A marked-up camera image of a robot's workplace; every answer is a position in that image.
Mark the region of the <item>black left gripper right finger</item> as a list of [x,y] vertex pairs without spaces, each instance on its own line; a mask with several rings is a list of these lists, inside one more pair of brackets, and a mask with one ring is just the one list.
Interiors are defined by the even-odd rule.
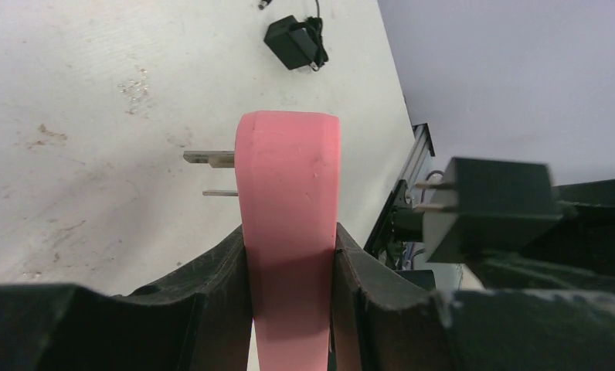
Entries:
[[615,295],[426,291],[336,236],[339,370],[615,370]]

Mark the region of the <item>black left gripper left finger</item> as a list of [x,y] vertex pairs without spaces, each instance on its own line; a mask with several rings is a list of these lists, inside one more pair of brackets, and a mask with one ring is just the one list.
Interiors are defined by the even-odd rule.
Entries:
[[251,329],[241,229],[125,296],[0,285],[0,370],[245,370]]

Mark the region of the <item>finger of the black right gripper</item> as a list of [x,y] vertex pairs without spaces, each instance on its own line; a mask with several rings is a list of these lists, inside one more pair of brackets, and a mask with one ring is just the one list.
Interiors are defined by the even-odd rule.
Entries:
[[615,179],[555,187],[564,210],[553,246],[615,246]]
[[602,291],[615,294],[615,277],[528,259],[514,254],[482,254],[466,265],[486,288]]

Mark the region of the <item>black power adapter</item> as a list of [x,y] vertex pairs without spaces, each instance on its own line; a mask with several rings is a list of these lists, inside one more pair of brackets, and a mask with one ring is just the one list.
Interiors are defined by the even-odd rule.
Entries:
[[563,216],[543,163],[452,158],[435,182],[423,214],[429,262],[462,264],[490,252],[516,252],[552,229]]

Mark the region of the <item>pink triangular power strip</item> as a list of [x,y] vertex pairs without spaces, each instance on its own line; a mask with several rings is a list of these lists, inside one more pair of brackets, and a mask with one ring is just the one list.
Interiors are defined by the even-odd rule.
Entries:
[[339,119],[256,111],[241,117],[233,150],[183,156],[235,172],[260,368],[327,369]]

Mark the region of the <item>black TP-Link adapter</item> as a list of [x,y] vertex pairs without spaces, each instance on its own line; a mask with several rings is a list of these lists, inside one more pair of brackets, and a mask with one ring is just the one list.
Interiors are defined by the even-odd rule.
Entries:
[[272,22],[263,41],[288,70],[316,61],[318,46],[308,34],[306,24],[293,15]]

